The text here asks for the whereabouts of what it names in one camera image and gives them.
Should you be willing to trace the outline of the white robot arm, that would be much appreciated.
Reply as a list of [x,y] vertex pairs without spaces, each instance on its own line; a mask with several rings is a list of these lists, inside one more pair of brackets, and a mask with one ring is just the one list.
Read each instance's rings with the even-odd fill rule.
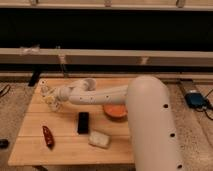
[[80,105],[124,104],[136,171],[185,171],[172,114],[169,90],[154,76],[139,76],[127,85],[95,89],[82,79],[54,89],[59,101]]

